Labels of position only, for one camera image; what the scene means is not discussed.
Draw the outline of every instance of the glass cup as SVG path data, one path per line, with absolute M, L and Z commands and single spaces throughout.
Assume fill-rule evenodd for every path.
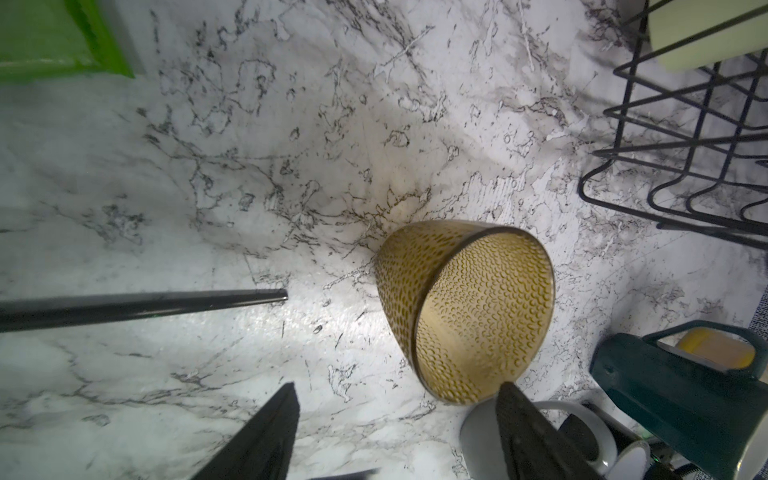
M 375 262 L 384 313 L 424 387 L 448 403 L 493 396 L 528 367 L 554 309 L 546 250 L 513 227 L 411 223 Z

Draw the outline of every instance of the cup rim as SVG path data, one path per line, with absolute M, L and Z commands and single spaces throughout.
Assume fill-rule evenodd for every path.
M 411 338 L 411 358 L 413 359 L 413 370 L 416 373 L 416 376 L 419 378 L 419 382 L 422 384 L 424 389 L 426 389 L 427 392 L 432 394 L 435 398 L 439 399 L 440 401 L 447 403 L 449 405 L 457 405 L 457 406 L 465 406 L 465 405 L 477 405 L 480 402 L 484 402 L 487 399 L 490 399 L 495 395 L 495 393 L 492 393 L 488 396 L 485 396 L 481 399 L 479 399 L 474 404 L 468 404 L 468 403 L 460 403 L 460 402 L 452 402 L 450 400 L 447 400 L 443 398 L 442 396 L 438 395 L 434 391 L 432 391 L 431 388 L 429 388 L 429 385 L 427 384 L 426 380 L 424 380 L 424 376 L 422 374 L 421 366 L 419 365 L 419 357 L 416 355 L 416 332 L 419 329 L 419 321 L 422 317 L 422 309 L 424 308 L 424 302 L 427 300 L 427 296 L 429 295 L 429 292 L 432 291 L 432 288 L 434 287 L 435 283 L 437 282 L 437 279 L 440 277 L 440 273 L 442 273 L 443 269 L 445 268 L 448 263 L 453 260 L 453 257 L 455 257 L 458 252 L 464 250 L 467 246 L 469 246 L 471 243 L 474 243 L 477 240 L 480 240 L 483 237 L 487 237 L 488 235 L 495 235 L 497 233 L 520 233 L 530 239 L 532 239 L 542 251 L 544 251 L 544 255 L 547 258 L 547 263 L 549 264 L 549 270 L 551 272 L 550 280 L 552 281 L 552 308 L 549 312 L 548 318 L 547 318 L 547 331 L 549 331 L 549 326 L 552 322 L 552 317 L 554 316 L 554 301 L 555 301 L 555 293 L 557 292 L 556 286 L 554 284 L 554 266 L 552 265 L 552 259 L 549 257 L 549 253 L 547 252 L 547 249 L 544 248 L 544 244 L 536 237 L 531 235 L 529 232 L 517 228 L 517 227 L 508 227 L 505 225 L 494 225 L 492 223 L 484 223 L 484 222 L 472 222 L 467 220 L 452 220 L 452 221 L 460 221 L 465 223 L 474 223 L 476 225 L 488 225 L 487 228 L 484 228 L 483 230 L 476 231 L 474 233 L 470 233 L 466 238 L 464 238 L 461 242 L 459 242 L 453 249 L 448 252 L 445 257 L 440 260 L 439 265 L 437 268 L 435 268 L 434 272 L 432 272 L 432 275 L 429 277 L 429 280 L 425 284 L 424 288 L 422 288 L 422 291 L 419 292 L 419 299 L 418 299 L 418 309 L 416 311 L 416 318 L 413 321 L 413 326 L 411 328 L 411 332 L 409 333 Z M 542 335 L 539 339 L 535 352 L 538 352 L 538 350 L 541 348 L 541 344 L 544 343 L 544 338 L 546 337 L 546 334 Z

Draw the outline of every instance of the black metal rod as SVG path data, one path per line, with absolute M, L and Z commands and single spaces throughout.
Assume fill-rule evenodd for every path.
M 616 75 L 618 75 L 619 77 L 626 78 L 627 80 L 630 80 L 630 77 L 634 77 L 635 76 L 635 75 L 633 75 L 631 73 L 629 75 L 617 73 Z M 694 92 L 697 92 L 697 91 L 705 90 L 705 89 L 709 88 L 710 83 L 713 83 L 714 86 L 719 86 L 719 85 L 728 84 L 730 81 L 743 80 L 745 78 L 764 77 L 766 75 L 768 75 L 768 68 L 766 68 L 764 66 L 761 66 L 761 67 L 758 67 L 758 69 L 756 69 L 754 71 L 746 71 L 744 73 L 731 75 L 729 77 L 717 78 L 717 79 L 715 79 L 714 82 L 705 81 L 704 83 L 692 85 L 692 86 L 687 87 L 687 88 L 681 88 L 680 90 L 667 91 L 667 93 L 663 93 L 663 94 L 659 94 L 659 95 L 654 95 L 652 97 L 642 98 L 642 99 L 636 100 L 636 101 L 631 101 L 629 103 L 624 103 L 624 104 L 621 104 L 621 105 L 617 105 L 616 107 L 606 108 L 604 110 L 604 112 L 616 111 L 616 110 L 622 110 L 623 111 L 624 109 L 640 107 L 642 105 L 646 105 L 646 104 L 649 104 L 649 103 L 654 103 L 656 101 L 667 100 L 668 98 L 674 98 L 676 100 L 683 101 L 682 98 L 684 98 L 685 94 L 690 94 L 690 93 L 694 93 Z M 631 80 L 633 82 L 635 82 L 635 83 L 640 83 L 638 81 L 638 78 L 632 78 Z M 727 117 L 727 116 L 724 116 L 723 119 L 726 120 L 726 121 L 730 121 L 731 123 L 737 123 L 737 121 L 735 121 L 734 119 L 732 119 L 730 117 Z M 760 127 L 752 127 L 752 128 L 750 128 L 750 130 L 763 130 L 763 129 L 767 128 L 767 127 L 768 127 L 768 125 L 760 126 Z
M 629 158 L 629 157 L 622 157 L 621 155 L 612 155 L 611 159 L 614 161 L 623 161 L 628 162 L 630 164 L 636 164 L 641 165 L 642 167 L 649 167 L 649 168 L 655 168 L 658 170 L 664 170 L 667 172 L 670 172 L 671 174 L 683 174 L 684 176 L 688 177 L 694 177 L 694 178 L 700 178 L 701 180 L 709 180 L 709 181 L 717 181 L 717 177 L 711 177 L 709 175 L 704 174 L 698 174 L 696 172 L 692 172 L 689 170 L 684 170 L 682 168 L 675 168 L 675 167 L 668 167 L 667 165 L 661 165 L 661 164 L 654 164 L 652 162 L 647 162 L 643 160 L 638 160 L 637 158 Z M 755 191 L 759 194 L 768 194 L 768 187 L 765 185 L 757 185 L 757 184 L 743 184 L 741 182 L 731 182 L 728 180 L 723 180 L 723 185 L 728 185 L 730 187 L 742 187 L 742 188 L 748 188 L 752 191 Z
M 600 165 L 599 167 L 590 170 L 587 172 L 578 183 L 577 192 L 579 197 L 590 204 L 598 205 L 599 207 L 609 208 L 611 210 L 616 210 L 617 212 L 621 212 L 623 214 L 630 214 L 634 215 L 636 217 L 644 218 L 646 220 L 652 220 L 658 223 L 662 223 L 664 225 L 671 225 L 674 227 L 677 227 L 677 230 L 686 230 L 690 232 L 697 232 L 702 233 L 704 235 L 709 235 L 710 237 L 716 237 L 720 238 L 721 240 L 727 240 L 730 242 L 735 243 L 741 243 L 742 245 L 747 245 L 748 247 L 754 247 L 759 248 L 761 250 L 768 250 L 768 241 L 760 240 L 752 237 L 745 237 L 742 235 L 737 235 L 730 233 L 730 230 L 728 229 L 722 229 L 722 230 L 715 230 L 712 227 L 706 227 L 706 226 L 700 226 L 700 225 L 694 225 L 688 222 L 683 222 L 681 220 L 675 220 L 672 218 L 666 218 L 662 217 L 661 215 L 652 214 L 649 212 L 643 212 L 642 210 L 637 210 L 634 208 L 624 207 L 623 205 L 616 205 L 611 204 L 609 202 L 606 202 L 604 200 L 599 200 L 597 198 L 590 197 L 586 194 L 584 191 L 585 186 L 587 182 L 594 177 L 595 175 L 599 174 L 606 168 L 610 167 L 611 161 L 607 161 L 604 164 Z
M 760 61 L 758 57 L 756 57 L 754 54 L 748 53 L 744 55 L 745 57 L 749 58 L 751 61 L 757 63 L 758 65 L 764 65 L 765 61 Z
M 768 50 L 763 50 L 763 52 L 760 54 L 760 62 L 764 62 L 766 59 L 766 55 L 768 55 Z M 757 85 L 760 83 L 759 78 L 753 78 L 752 83 L 750 84 L 750 93 L 755 93 L 757 90 Z M 752 106 L 752 95 L 748 95 L 746 97 L 746 100 L 744 100 L 744 106 L 741 109 L 741 115 L 739 116 L 739 124 L 736 126 L 736 130 L 733 132 L 733 138 L 730 142 L 730 147 L 728 148 L 728 155 L 725 157 L 725 161 L 723 162 L 723 167 L 720 169 L 720 177 L 717 179 L 717 182 L 707 188 L 704 188 L 702 190 L 697 191 L 694 194 L 691 194 L 688 196 L 688 198 L 685 200 L 685 207 L 688 209 L 689 212 L 692 214 L 701 214 L 705 217 L 712 217 L 709 214 L 706 214 L 700 210 L 696 210 L 694 208 L 694 198 L 698 198 L 704 194 L 708 194 L 709 192 L 713 191 L 717 187 L 720 186 L 720 184 L 725 179 L 726 174 L 728 173 L 728 167 L 730 166 L 730 161 L 733 159 L 733 152 L 736 151 L 736 147 L 739 144 L 739 141 L 737 138 L 741 135 L 741 130 L 744 125 L 744 121 L 746 121 L 746 116 L 750 113 L 750 107 Z
M 129 293 L 0 303 L 0 332 L 121 322 L 288 300 L 285 290 Z
M 648 8 L 648 2 L 649 0 L 645 0 L 645 8 Z M 648 26 L 648 18 L 643 17 L 643 20 L 640 22 L 640 33 L 645 33 Z M 632 53 L 632 59 L 636 59 L 640 56 L 640 51 L 643 48 L 643 39 L 637 38 L 637 40 L 634 41 L 634 52 Z M 630 70 L 630 75 L 635 75 L 637 73 L 637 64 L 633 65 Z M 626 104 L 630 100 L 632 100 L 632 88 L 634 87 L 634 82 L 631 80 L 627 80 L 627 87 L 624 89 L 624 101 L 623 103 Z M 621 114 L 626 115 L 629 113 L 628 108 L 622 108 Z M 624 135 L 624 121 L 619 120 L 619 125 L 616 127 L 616 138 L 614 139 L 614 148 L 619 148 L 621 146 L 621 137 Z
M 683 231 L 683 232 L 690 231 L 687 228 L 683 228 L 683 227 L 680 227 L 678 225 L 672 225 L 671 223 L 664 223 L 664 222 L 657 223 L 656 224 L 656 228 L 659 229 L 659 230 L 678 230 L 678 231 Z M 738 233 L 738 230 L 733 230 L 733 229 L 726 228 L 726 227 L 702 227 L 702 226 L 699 226 L 699 228 L 701 229 L 702 232 L 729 232 L 729 233 L 733 232 L 733 233 Z
M 739 218 L 741 218 L 741 220 L 744 220 L 745 222 L 750 222 L 750 223 L 757 222 L 757 220 L 752 220 L 751 218 L 747 218 L 746 211 L 752 207 L 756 207 L 758 205 L 763 205 L 766 203 L 768 203 L 768 197 L 765 197 L 762 200 L 758 200 L 757 202 L 752 202 L 751 204 L 744 205 L 743 207 L 741 207 L 741 210 L 739 210 Z
M 768 140 L 768 133 L 764 134 L 749 134 L 749 135 L 733 135 L 730 137 L 714 137 L 714 138 L 700 138 L 699 140 L 686 140 L 686 141 L 669 141 L 662 144 L 650 144 L 650 145 L 631 145 L 629 147 L 618 148 L 605 148 L 603 150 L 597 150 L 592 152 L 593 155 L 598 157 L 607 157 L 611 154 L 625 154 L 633 151 L 650 151 L 650 150 L 663 150 L 667 148 L 686 148 L 686 147 L 699 147 L 701 145 L 716 145 L 716 144 L 729 144 L 731 142 L 743 142 L 743 141 L 765 141 Z
M 717 78 L 717 76 L 719 74 L 720 74 L 720 62 L 717 62 L 714 65 L 714 69 L 712 70 L 712 75 L 710 76 L 710 80 L 711 81 L 714 80 L 715 78 Z M 704 95 L 703 105 L 705 107 L 709 107 L 710 106 L 710 101 L 712 100 L 712 92 L 713 91 L 714 91 L 714 86 L 711 85 L 707 89 L 707 93 Z M 694 129 L 694 137 L 692 138 L 692 140 L 698 140 L 699 137 L 701 136 L 701 129 L 704 126 L 704 119 L 706 117 L 707 117 L 707 112 L 705 110 L 699 111 L 699 118 L 696 121 L 696 128 Z M 685 159 L 685 166 L 683 166 L 683 171 L 680 172 L 680 175 L 677 178 L 674 178 L 673 180 L 670 180 L 668 182 L 665 182 L 665 183 L 659 185 L 658 187 L 654 187 L 654 188 L 650 189 L 650 191 L 648 192 L 648 196 L 647 196 L 646 200 L 647 200 L 648 204 L 651 206 L 651 208 L 653 208 L 654 210 L 659 210 L 661 212 L 668 213 L 668 214 L 680 214 L 680 212 L 677 211 L 677 210 L 674 210 L 674 209 L 671 209 L 671 208 L 662 207 L 661 205 L 657 204 L 656 200 L 655 200 L 655 197 L 656 197 L 656 194 L 659 191 L 661 191 L 661 190 L 663 190 L 665 188 L 668 188 L 668 187 L 672 187 L 673 185 L 679 184 L 681 181 L 683 181 L 683 179 L 685 177 L 688 176 L 688 173 L 689 173 L 689 170 L 690 170 L 690 166 L 694 162 L 694 155 L 695 154 L 696 154 L 696 147 L 688 148 L 688 155 L 687 155 L 687 157 Z
M 648 128 L 650 130 L 657 131 L 662 134 L 669 135 L 671 137 L 680 138 L 681 140 L 695 140 L 694 137 L 689 137 L 685 134 L 681 134 L 679 132 L 670 130 L 669 128 L 659 127 L 656 124 L 652 124 L 651 122 L 640 120 L 639 118 L 630 117 L 629 115 L 622 115 L 618 114 L 616 112 L 610 112 L 607 114 L 608 117 L 616 118 L 617 120 L 623 120 L 625 122 L 639 125 L 641 127 Z M 728 150 L 725 148 L 720 148 L 715 145 L 699 145 L 700 147 L 708 148 L 712 151 L 716 151 L 721 154 L 728 154 Z M 745 154 L 733 154 L 733 158 L 742 158 L 745 160 L 768 160 L 768 154 L 766 155 L 745 155 Z
M 709 74 L 709 75 L 712 75 L 713 72 L 714 72 L 714 70 L 712 70 L 709 67 L 699 67 L 699 70 L 701 70 L 702 72 L 704 72 L 706 74 Z M 723 75 L 721 75 L 721 74 L 717 74 L 716 76 L 718 78 L 724 78 Z M 751 95 L 752 99 L 754 101 L 760 101 L 760 102 L 768 101 L 768 97 L 761 97 L 758 94 L 750 94 L 749 90 L 747 90 L 746 88 L 744 88 L 741 85 L 737 84 L 735 81 L 729 81 L 728 82 L 728 86 L 733 88 L 734 90 L 740 92 L 740 93 L 745 94 L 745 95 Z
M 640 39 L 645 40 L 645 41 L 650 41 L 650 37 L 648 36 L 647 33 L 641 33 L 641 32 L 639 32 L 637 30 L 634 30 L 633 28 L 622 27 L 620 25 L 619 25 L 619 28 L 621 29 L 622 32 L 624 32 L 626 35 L 629 35 L 630 37 L 634 38 L 635 40 L 640 38 Z
M 683 95 L 678 95 L 677 94 L 678 91 L 667 90 L 666 88 L 663 88 L 663 87 L 661 87 L 659 85 L 656 85 L 655 83 L 653 83 L 651 81 L 648 81 L 648 80 L 646 80 L 646 79 L 644 79 L 642 77 L 638 77 L 636 75 L 629 75 L 629 74 L 626 74 L 624 72 L 619 72 L 616 75 L 618 77 L 622 77 L 622 78 L 626 79 L 627 81 L 632 80 L 634 83 L 639 84 L 639 85 L 643 85 L 645 88 L 649 88 L 651 90 L 655 90 L 655 91 L 658 91 L 660 93 L 666 94 L 667 96 L 665 98 L 661 98 L 661 100 L 664 100 L 666 98 L 674 98 L 675 100 L 682 101 L 683 103 L 688 104 L 691 107 L 696 107 L 696 108 L 698 108 L 700 110 L 705 110 L 708 114 L 714 115 L 715 117 L 717 117 L 717 118 L 719 118 L 721 120 L 725 120 L 725 121 L 727 121 L 727 122 L 729 122 L 731 124 L 735 125 L 735 124 L 737 124 L 739 122 L 736 118 L 729 117 L 728 115 L 720 113 L 719 111 L 714 110 L 714 109 L 709 108 L 709 107 L 705 108 L 701 103 L 699 103 L 697 101 L 691 100 L 690 98 L 684 97 Z M 729 78 L 722 77 L 722 79 L 726 83 L 730 82 Z M 603 114 L 608 115 L 609 114 L 608 112 L 611 111 L 611 110 L 616 110 L 616 107 L 603 111 Z M 758 126 L 755 126 L 755 127 L 751 126 L 751 125 L 744 125 L 744 129 L 745 130 L 764 130 L 766 128 L 768 128 L 768 125 L 758 125 Z

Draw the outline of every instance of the green tray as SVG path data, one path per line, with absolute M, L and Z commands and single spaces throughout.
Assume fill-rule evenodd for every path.
M 0 0 L 0 81 L 93 71 L 134 77 L 95 0 Z

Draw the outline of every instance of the white mug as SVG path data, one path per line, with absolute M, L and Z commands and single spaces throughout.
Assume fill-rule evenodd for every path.
M 598 444 L 598 458 L 587 462 L 604 475 L 616 462 L 616 441 L 605 423 L 590 409 L 573 402 L 534 402 L 540 410 L 562 410 L 576 415 L 589 427 Z M 496 421 L 496 399 L 476 406 L 467 415 L 458 434 L 464 462 L 474 480 L 509 480 L 502 441 Z

